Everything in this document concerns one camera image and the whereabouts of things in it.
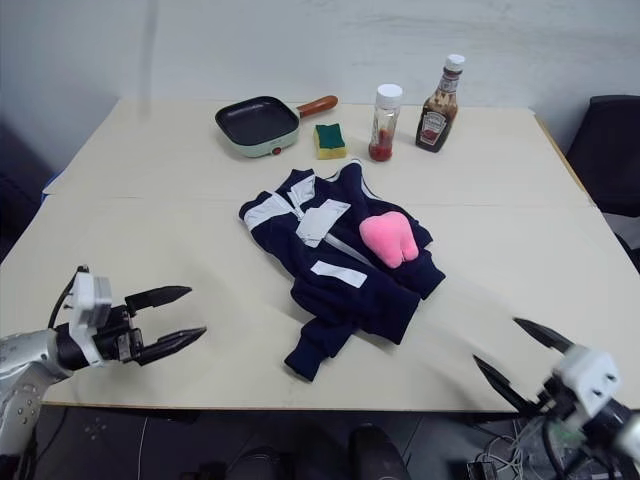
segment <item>green sponge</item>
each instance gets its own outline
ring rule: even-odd
[[[347,147],[342,139],[339,124],[316,125],[313,139],[316,143],[316,155],[320,160],[347,156]]]

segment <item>white cap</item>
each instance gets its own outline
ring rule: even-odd
[[[376,105],[382,108],[398,108],[402,105],[402,87],[395,83],[385,83],[378,87]]]
[[[461,72],[464,66],[465,58],[462,55],[456,55],[455,53],[447,57],[447,61],[444,63],[444,68],[450,72]]]

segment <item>black nonstick pan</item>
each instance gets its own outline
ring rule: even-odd
[[[274,97],[256,97],[224,107],[216,123],[235,149],[246,157],[279,154],[298,139],[300,119],[336,106],[329,95],[295,110]]]

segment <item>plastic bottle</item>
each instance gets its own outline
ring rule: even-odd
[[[369,143],[369,156],[377,162],[391,158],[393,134],[402,105],[402,87],[385,83],[378,87],[376,106],[373,113],[373,130]]]
[[[456,89],[464,66],[462,55],[449,55],[437,90],[422,107],[416,145],[430,152],[442,148],[458,113]]]

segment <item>orange handle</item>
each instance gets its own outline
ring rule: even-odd
[[[305,103],[298,107],[300,112],[300,118],[308,117],[314,113],[324,112],[335,107],[338,104],[338,97],[334,95],[328,95],[326,97],[319,98],[311,103]]]

